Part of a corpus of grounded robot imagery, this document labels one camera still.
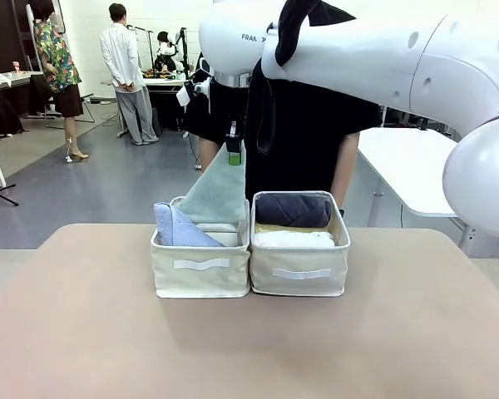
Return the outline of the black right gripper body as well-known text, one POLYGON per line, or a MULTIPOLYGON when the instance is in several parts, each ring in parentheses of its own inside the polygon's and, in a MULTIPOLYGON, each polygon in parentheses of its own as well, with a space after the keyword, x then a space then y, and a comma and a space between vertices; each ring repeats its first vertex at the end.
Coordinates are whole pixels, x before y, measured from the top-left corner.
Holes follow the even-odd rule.
POLYGON ((219 126, 227 126, 232 121, 236 121, 238 125, 244 123, 248 92, 248 87, 234 88, 218 85, 216 123, 219 126))

